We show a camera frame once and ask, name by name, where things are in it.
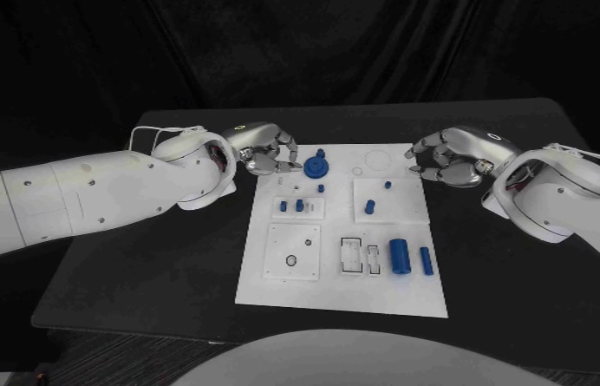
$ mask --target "white board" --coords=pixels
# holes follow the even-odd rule
[[[237,304],[448,317],[436,248],[429,228],[426,196],[419,177],[407,172],[409,167],[416,165],[415,159],[404,158],[410,146],[409,144],[304,145],[299,148],[298,158],[304,164],[306,159],[315,156],[319,147],[325,150],[331,169],[322,179],[314,180],[302,172],[259,177]],[[370,185],[363,187],[361,182],[357,184],[358,180],[379,180],[384,183],[390,180],[393,188],[380,190],[379,184],[367,181]],[[319,184],[325,184],[324,193],[318,191]],[[357,197],[355,184],[360,188]],[[403,196],[409,188],[410,195]],[[355,209],[361,207],[364,212],[366,206],[360,205],[363,203],[360,197],[367,196],[371,190],[377,197],[380,191],[383,195],[394,194],[394,196],[390,196],[390,202],[384,200],[387,197],[379,198],[380,202],[370,220],[355,216]],[[295,210],[295,200],[309,198],[324,198],[324,219],[319,219],[321,214],[315,218],[304,216],[304,219],[292,215],[286,218],[286,215],[279,214],[282,199],[291,201],[288,210]],[[270,265],[269,260],[275,257],[275,253],[270,252],[273,245],[269,242],[275,224],[321,227],[316,280],[299,280],[286,275],[278,278],[270,275],[266,278],[266,263],[270,267],[273,264]],[[291,228],[288,228],[289,234],[302,232],[301,228],[292,232],[289,230]],[[363,272],[358,275],[342,274],[344,238],[361,239]],[[406,239],[409,242],[413,272],[407,275],[399,275],[391,270],[390,241],[393,239]],[[374,246],[379,247],[380,252],[377,277],[370,275],[370,261],[374,260],[374,257],[370,258],[370,249],[373,253]],[[422,246],[429,247],[433,276],[428,276],[423,270],[419,253]],[[276,266],[282,265],[283,256],[289,255],[289,248],[293,247],[283,248]]]

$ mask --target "black table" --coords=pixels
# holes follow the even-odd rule
[[[273,121],[301,144],[407,143],[466,124],[523,149],[554,141],[586,148],[547,99],[165,111],[141,124],[220,132],[249,121]],[[135,149],[148,152],[154,137],[142,132]],[[34,325],[233,343],[295,330],[379,330],[520,365],[600,371],[600,253],[578,236],[559,245],[539,241],[488,212],[491,181],[472,190],[425,182],[449,319],[234,304],[257,184],[241,164],[236,181],[239,191],[211,207],[175,207],[76,238]]]

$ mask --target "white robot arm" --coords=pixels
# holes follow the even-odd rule
[[[295,139],[272,123],[223,135],[203,127],[154,129],[181,134],[151,156],[126,150],[0,173],[0,254],[126,226],[175,204],[184,210],[208,206],[236,191],[239,160],[254,174],[302,170]],[[280,143],[291,161],[276,160]]]
[[[530,235],[559,243],[578,233],[600,251],[600,156],[557,143],[521,153],[497,134],[459,126],[432,134],[407,151],[412,158],[435,149],[441,167],[412,167],[426,180],[471,187],[497,181],[484,206]]]

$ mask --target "robotic hand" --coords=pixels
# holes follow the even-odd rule
[[[302,170],[295,138],[273,123],[237,126],[223,135],[201,126],[151,128],[151,155],[132,150],[141,128],[129,150],[0,172],[0,253],[126,226],[175,204],[204,208],[236,191],[240,160],[256,175]],[[162,132],[181,133],[156,145]],[[289,161],[278,161],[280,144],[291,148]]]
[[[600,155],[550,144],[521,153],[497,134],[459,126],[429,135],[407,151],[410,159],[435,148],[441,167],[412,167],[425,180],[474,187],[495,178],[484,206],[530,235],[559,243],[575,232],[600,251]]]

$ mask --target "black backdrop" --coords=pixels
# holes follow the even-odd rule
[[[141,114],[175,108],[546,96],[600,146],[598,0],[0,0],[0,10],[2,169],[119,150]],[[0,370],[53,358],[29,316],[68,245],[0,257]]]

